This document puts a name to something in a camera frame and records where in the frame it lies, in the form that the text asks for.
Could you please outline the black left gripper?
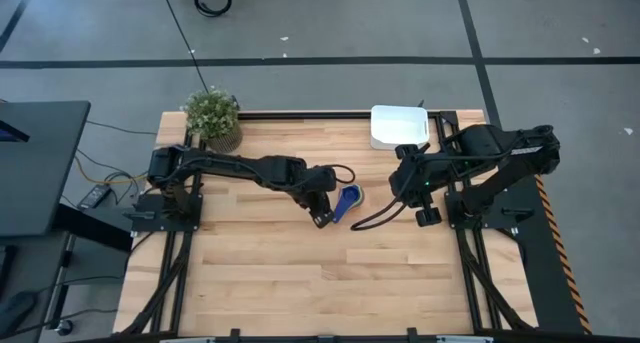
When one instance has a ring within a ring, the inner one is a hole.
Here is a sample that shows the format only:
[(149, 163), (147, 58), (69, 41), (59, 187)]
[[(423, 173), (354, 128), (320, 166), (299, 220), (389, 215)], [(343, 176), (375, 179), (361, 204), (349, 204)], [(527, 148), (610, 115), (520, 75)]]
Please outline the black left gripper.
[(298, 203), (308, 211), (317, 228), (324, 228), (334, 222), (335, 213), (325, 191), (304, 190), (298, 194)]

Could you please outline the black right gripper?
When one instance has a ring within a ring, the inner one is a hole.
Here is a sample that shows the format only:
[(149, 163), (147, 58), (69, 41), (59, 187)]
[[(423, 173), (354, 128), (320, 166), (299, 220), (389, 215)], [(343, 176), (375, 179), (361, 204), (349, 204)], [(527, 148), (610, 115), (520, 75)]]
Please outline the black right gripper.
[(416, 221), (419, 227), (427, 227), (442, 222), (439, 209), (429, 208), (433, 203), (431, 192), (435, 187), (435, 160), (432, 155), (413, 155), (417, 151), (415, 144), (402, 144), (395, 148), (396, 157), (402, 160), (390, 175), (389, 184), (396, 203), (410, 208), (425, 208), (416, 212)]

